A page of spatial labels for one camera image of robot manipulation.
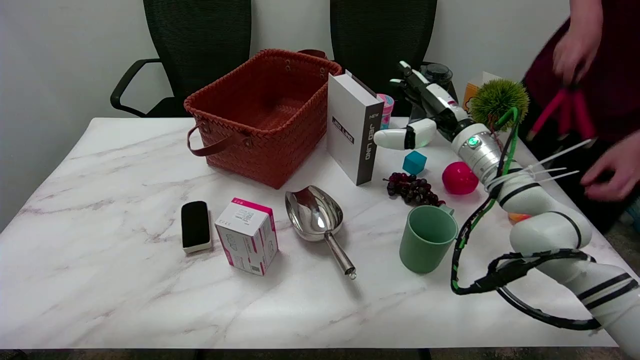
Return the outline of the bare person hand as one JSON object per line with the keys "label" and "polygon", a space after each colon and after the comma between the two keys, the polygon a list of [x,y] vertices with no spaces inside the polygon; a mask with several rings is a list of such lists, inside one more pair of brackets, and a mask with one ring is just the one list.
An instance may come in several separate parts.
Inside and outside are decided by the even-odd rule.
{"label": "bare person hand", "polygon": [[640,180],[640,132],[618,141],[586,171],[581,179],[585,195],[594,201],[618,202],[627,198]]}
{"label": "bare person hand", "polygon": [[569,28],[553,52],[553,72],[564,85],[584,77],[589,70],[602,39],[602,31],[594,28]]}

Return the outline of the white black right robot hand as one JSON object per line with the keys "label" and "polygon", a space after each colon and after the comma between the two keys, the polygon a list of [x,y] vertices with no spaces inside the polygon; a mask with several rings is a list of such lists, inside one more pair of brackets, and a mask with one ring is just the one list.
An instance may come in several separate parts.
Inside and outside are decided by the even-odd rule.
{"label": "white black right robot hand", "polygon": [[391,84],[402,97],[425,114],[424,118],[409,120],[400,129],[384,129],[374,133],[375,145],[389,150],[417,150],[425,148],[437,132],[452,141],[466,126],[473,123],[466,110],[436,82],[430,82],[422,73],[400,60],[400,79]]}

